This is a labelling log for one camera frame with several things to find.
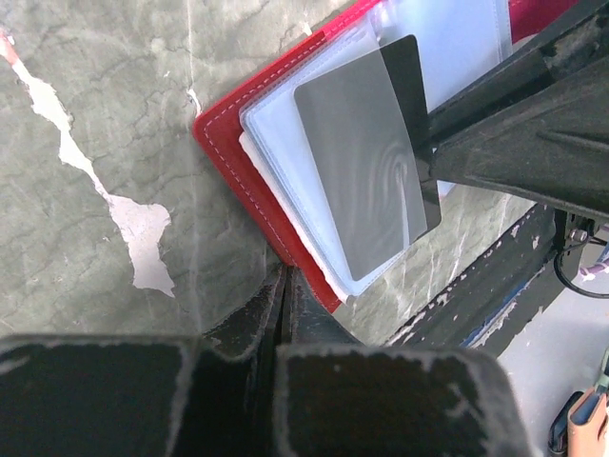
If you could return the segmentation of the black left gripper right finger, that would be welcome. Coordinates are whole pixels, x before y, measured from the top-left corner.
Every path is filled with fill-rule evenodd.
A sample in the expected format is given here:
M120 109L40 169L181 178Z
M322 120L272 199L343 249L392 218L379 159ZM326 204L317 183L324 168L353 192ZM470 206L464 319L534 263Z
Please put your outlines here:
M528 456L497 360L467 348L367 347L292 270L290 341L277 350L279 456Z

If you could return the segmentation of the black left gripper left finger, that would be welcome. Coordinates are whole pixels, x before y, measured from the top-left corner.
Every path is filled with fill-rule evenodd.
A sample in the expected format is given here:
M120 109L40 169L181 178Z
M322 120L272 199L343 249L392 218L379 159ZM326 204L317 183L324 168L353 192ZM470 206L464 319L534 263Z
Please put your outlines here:
M286 270L194 336L1 341L5 456L266 456Z

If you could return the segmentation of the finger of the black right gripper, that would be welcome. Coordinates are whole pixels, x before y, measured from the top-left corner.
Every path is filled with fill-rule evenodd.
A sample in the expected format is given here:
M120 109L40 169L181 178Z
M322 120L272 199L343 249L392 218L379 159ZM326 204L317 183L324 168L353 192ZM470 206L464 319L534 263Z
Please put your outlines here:
M430 122L434 178L607 216L607 2L579 1Z

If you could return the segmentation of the red card holder wallet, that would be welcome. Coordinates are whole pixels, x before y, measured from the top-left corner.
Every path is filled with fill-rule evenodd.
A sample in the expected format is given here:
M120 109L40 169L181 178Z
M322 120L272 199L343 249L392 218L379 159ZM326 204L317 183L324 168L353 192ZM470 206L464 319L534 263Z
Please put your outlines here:
M361 295L383 267L351 276L294 90L380 43L413 35L427 106L435 109L568 8L566 1L358 1L199 115L194 137L279 257L299 268L314 297L334 311Z

